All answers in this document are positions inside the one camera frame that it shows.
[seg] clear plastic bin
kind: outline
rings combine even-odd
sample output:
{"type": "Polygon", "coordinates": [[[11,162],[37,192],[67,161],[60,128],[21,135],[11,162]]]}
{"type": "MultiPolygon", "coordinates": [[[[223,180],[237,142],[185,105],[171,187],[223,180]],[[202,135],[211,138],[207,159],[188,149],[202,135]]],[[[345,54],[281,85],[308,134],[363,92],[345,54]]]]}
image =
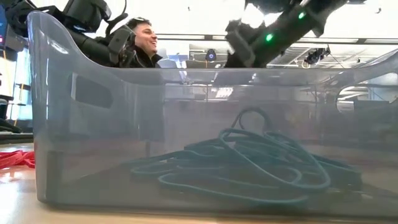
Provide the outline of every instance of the clear plastic bin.
{"type": "Polygon", "coordinates": [[[397,217],[397,54],[349,70],[185,70],[182,77],[178,69],[102,67],[52,16],[32,12],[28,22],[41,202],[397,217]],[[369,86],[385,74],[390,84],[369,86]],[[341,95],[354,84],[370,100],[341,95]],[[372,100],[372,88],[390,100],[372,100]]]}

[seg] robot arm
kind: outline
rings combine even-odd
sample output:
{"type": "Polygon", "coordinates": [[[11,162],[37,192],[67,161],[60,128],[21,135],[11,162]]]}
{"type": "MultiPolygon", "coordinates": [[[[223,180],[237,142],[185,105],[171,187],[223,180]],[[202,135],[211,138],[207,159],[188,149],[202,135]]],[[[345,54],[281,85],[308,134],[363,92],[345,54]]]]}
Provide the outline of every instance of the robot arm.
{"type": "Polygon", "coordinates": [[[246,0],[262,12],[282,12],[270,26],[262,24],[251,28],[240,21],[231,21],[226,39],[234,49],[226,67],[262,68],[281,52],[301,39],[311,30],[319,37],[323,34],[329,15],[346,4],[348,0],[293,0],[291,4],[267,7],[266,0],[246,0]]]}
{"type": "MultiPolygon", "coordinates": [[[[347,2],[348,0],[246,0],[246,5],[251,3],[264,13],[282,14],[270,26],[263,24],[255,29],[240,20],[231,21],[226,28],[226,40],[234,49],[234,54],[229,56],[226,67],[266,67],[309,31],[321,36],[328,16],[347,2]]],[[[127,18],[127,14],[123,12],[109,21],[111,11],[104,0],[69,0],[63,11],[55,6],[36,8],[30,0],[0,0],[0,3],[5,6],[9,25],[18,35],[27,37],[28,13],[33,10],[46,11],[69,30],[80,50],[93,61],[109,67],[128,67],[130,64],[133,53],[127,50],[127,46],[134,44],[134,33],[123,26],[110,34],[110,30],[127,18]],[[96,32],[102,20],[109,24],[105,38],[91,39],[83,34],[96,32]]]]}

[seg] red rope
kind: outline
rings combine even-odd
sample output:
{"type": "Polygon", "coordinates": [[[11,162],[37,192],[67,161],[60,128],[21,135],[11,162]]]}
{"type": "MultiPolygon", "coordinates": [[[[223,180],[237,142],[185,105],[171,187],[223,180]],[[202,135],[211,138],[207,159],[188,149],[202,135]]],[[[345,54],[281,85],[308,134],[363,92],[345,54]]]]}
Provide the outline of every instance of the red rope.
{"type": "Polygon", "coordinates": [[[14,152],[0,152],[0,169],[11,166],[27,166],[35,168],[34,152],[24,152],[22,150],[14,152]]]}

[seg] desk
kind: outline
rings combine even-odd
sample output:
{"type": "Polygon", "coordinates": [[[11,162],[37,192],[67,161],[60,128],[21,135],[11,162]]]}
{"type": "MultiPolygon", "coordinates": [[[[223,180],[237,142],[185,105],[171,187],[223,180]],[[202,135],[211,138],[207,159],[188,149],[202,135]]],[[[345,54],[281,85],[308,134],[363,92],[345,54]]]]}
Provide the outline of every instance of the desk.
{"type": "MultiPolygon", "coordinates": [[[[22,149],[31,151],[32,144],[0,146],[0,151],[22,149]]],[[[129,223],[129,224],[248,224],[251,221],[230,221],[215,218],[160,217],[134,214],[87,213],[53,210],[36,198],[35,170],[12,167],[0,170],[0,224],[79,224],[79,223],[129,223]]],[[[302,222],[282,222],[300,224],[302,222]]]]}

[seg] green light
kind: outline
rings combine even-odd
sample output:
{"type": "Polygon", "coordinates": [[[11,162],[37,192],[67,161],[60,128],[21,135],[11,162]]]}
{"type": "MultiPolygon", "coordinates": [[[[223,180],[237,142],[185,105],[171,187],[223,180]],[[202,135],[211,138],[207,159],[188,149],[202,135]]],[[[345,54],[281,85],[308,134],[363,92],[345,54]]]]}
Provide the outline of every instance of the green light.
{"type": "Polygon", "coordinates": [[[300,14],[298,15],[298,18],[299,18],[299,19],[303,19],[304,16],[305,16],[305,12],[302,12],[302,13],[300,13],[300,14]]]}
{"type": "Polygon", "coordinates": [[[268,35],[266,36],[266,41],[271,41],[272,38],[274,38],[274,35],[273,35],[273,34],[268,34],[268,35]]]}

